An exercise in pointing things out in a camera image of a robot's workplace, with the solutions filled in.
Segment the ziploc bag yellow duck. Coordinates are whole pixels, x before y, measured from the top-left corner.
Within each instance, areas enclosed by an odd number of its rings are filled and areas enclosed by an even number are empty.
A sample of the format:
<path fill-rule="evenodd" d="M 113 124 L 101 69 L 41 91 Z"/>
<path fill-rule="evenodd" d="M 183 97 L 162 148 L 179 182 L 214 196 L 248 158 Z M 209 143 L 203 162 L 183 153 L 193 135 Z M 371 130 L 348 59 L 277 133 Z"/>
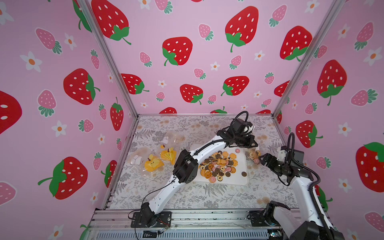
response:
<path fill-rule="evenodd" d="M 182 150 L 182 145 L 185 143 L 186 137 L 175 131 L 166 132 L 163 139 L 160 141 L 160 149 L 157 154 L 162 161 L 169 161 L 172 166 Z"/>

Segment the ziploc bag with cookies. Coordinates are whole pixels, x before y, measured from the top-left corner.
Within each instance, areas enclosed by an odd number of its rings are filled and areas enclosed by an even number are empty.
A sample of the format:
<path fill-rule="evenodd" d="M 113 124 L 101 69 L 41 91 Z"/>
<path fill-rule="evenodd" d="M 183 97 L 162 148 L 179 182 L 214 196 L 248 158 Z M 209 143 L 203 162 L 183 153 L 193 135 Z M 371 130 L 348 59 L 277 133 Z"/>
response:
<path fill-rule="evenodd" d="M 152 153 L 135 152 L 129 156 L 128 162 L 139 171 L 143 177 L 151 176 L 160 170 L 163 170 L 164 162 Z"/>

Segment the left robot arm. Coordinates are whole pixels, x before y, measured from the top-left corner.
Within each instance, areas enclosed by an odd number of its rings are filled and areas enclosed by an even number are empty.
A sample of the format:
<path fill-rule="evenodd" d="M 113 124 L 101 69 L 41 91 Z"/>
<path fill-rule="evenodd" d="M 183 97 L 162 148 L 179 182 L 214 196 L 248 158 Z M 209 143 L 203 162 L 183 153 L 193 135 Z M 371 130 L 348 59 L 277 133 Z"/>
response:
<path fill-rule="evenodd" d="M 143 201 L 140 209 L 142 220 L 147 226 L 157 221 L 158 215 L 164 210 L 167 202 L 179 188 L 192 182 L 198 175 L 199 165 L 219 150 L 229 147 L 251 149 L 257 147 L 254 126 L 247 119 L 234 118 L 231 124 L 219 130 L 215 137 L 195 150 L 183 150 L 174 165 L 167 184 L 151 194 L 156 193 L 150 201 Z"/>

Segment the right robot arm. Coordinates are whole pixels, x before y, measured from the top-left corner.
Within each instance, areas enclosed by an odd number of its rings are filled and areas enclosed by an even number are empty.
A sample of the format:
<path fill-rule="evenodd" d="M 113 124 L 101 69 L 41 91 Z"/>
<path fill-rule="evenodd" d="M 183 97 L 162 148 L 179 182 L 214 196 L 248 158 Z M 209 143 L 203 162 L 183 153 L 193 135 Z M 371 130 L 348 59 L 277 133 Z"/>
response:
<path fill-rule="evenodd" d="M 297 220 L 287 205 L 271 201 L 264 210 L 266 224 L 280 225 L 289 240 L 343 240 L 344 235 L 328 220 L 316 193 L 320 176 L 294 156 L 294 150 L 284 149 L 278 157 L 271 154 L 259 157 L 260 163 L 279 178 L 287 177 L 287 186 L 293 189 L 301 214 Z"/>

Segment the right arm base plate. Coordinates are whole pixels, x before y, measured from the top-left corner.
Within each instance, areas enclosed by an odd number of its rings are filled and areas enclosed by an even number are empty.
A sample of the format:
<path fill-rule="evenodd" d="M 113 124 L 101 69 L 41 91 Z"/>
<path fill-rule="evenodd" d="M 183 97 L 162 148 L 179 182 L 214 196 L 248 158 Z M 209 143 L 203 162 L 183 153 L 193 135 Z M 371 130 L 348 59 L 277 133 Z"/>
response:
<path fill-rule="evenodd" d="M 292 218 L 289 210 L 281 207 L 265 209 L 261 211 L 250 211 L 247 219 L 251 221 L 253 227 L 292 227 L 295 218 Z"/>

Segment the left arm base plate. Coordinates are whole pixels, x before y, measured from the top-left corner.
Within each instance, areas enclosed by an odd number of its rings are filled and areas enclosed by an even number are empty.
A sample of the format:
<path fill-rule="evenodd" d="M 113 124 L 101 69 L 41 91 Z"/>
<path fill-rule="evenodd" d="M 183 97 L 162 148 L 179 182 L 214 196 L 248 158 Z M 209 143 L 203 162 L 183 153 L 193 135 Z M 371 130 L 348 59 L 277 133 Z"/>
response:
<path fill-rule="evenodd" d="M 131 219 L 131 228 L 167 228 L 172 221 L 172 212 L 161 212 L 157 215 L 145 217 L 140 212 L 134 212 Z"/>

